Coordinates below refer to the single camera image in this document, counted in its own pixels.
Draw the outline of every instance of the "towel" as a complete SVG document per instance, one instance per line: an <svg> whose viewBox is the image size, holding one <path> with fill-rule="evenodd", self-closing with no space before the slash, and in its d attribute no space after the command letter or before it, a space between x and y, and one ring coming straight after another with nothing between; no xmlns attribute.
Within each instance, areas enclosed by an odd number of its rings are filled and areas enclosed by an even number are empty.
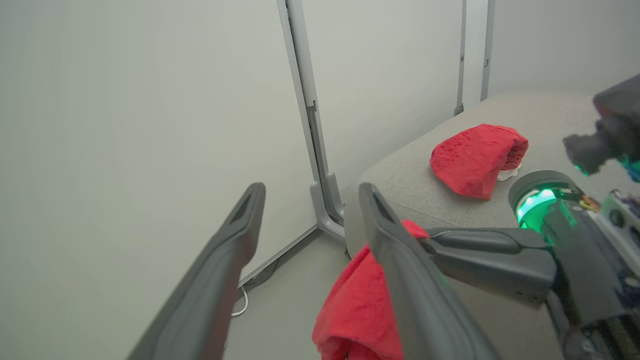
<svg viewBox="0 0 640 360"><path fill-rule="evenodd" d="M411 220L403 225L415 238L429 237ZM385 275L368 244L333 285L312 340L323 360L404 359Z"/></svg>
<svg viewBox="0 0 640 360"><path fill-rule="evenodd" d="M454 192L491 199L497 180L518 173L529 141L506 126L482 124L452 136L431 153L431 168Z"/></svg>

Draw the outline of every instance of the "cable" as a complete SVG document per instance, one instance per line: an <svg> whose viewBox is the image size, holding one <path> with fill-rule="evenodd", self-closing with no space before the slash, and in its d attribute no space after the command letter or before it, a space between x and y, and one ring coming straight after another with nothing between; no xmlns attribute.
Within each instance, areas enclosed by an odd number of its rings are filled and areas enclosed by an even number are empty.
<svg viewBox="0 0 640 360"><path fill-rule="evenodd" d="M249 307L249 295L246 294L246 290L244 289L244 286L241 286L240 288L242 289L242 292L244 294L244 308L238 311L237 313L231 313L231 316L242 315L246 311L246 308Z"/></svg>

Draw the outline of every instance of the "metal frame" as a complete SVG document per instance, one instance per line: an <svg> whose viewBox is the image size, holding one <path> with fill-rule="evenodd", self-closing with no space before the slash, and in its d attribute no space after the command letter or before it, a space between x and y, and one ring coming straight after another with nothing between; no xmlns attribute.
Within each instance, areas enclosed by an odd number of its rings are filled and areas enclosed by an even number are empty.
<svg viewBox="0 0 640 360"><path fill-rule="evenodd" d="M486 12L486 40L484 41L484 67L482 72L482 90L480 101L489 95L489 71L491 70L491 50L493 47L493 18L495 16L495 0L488 0Z"/></svg>
<svg viewBox="0 0 640 360"><path fill-rule="evenodd" d="M335 174L328 171L326 162L302 2L301 0L277 1L302 128L307 141L309 161L314 175L314 181L309 190L316 211L318 228L346 243L344 205L340 200Z"/></svg>
<svg viewBox="0 0 640 360"><path fill-rule="evenodd" d="M453 116L465 111L462 103L462 88L465 80L465 39L467 37L467 0L462 0L462 32L460 33L460 69L458 71L458 101Z"/></svg>

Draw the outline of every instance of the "wire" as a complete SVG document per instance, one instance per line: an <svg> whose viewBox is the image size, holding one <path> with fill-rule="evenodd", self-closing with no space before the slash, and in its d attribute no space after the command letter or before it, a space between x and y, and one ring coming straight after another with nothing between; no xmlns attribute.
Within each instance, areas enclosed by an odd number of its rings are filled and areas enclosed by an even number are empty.
<svg viewBox="0 0 640 360"><path fill-rule="evenodd" d="M244 286L241 286L240 288L242 289L242 292L244 294L244 307L242 310L238 311L237 313L231 313L231 316L242 315L246 311L246 308L249 307L249 295L246 294L246 290L244 289Z"/></svg>
<svg viewBox="0 0 640 360"><path fill-rule="evenodd" d="M582 200L585 203L589 204L589 207L593 208L594 211L596 211L596 212L600 211L600 205L595 200L593 200L592 198L588 197L587 195L583 195L582 196Z"/></svg>

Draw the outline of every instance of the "red cloth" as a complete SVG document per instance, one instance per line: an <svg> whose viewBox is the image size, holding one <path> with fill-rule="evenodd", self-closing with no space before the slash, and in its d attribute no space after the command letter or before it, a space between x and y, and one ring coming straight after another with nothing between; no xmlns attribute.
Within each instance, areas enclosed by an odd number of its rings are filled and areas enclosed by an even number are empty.
<svg viewBox="0 0 640 360"><path fill-rule="evenodd" d="M489 200L498 172L517 168L528 148L515 129L482 124L436 146L431 168L456 193Z"/></svg>
<svg viewBox="0 0 640 360"><path fill-rule="evenodd" d="M411 220L403 225L416 238L429 237ZM323 360L404 359L385 275L369 245L333 285L311 338Z"/></svg>

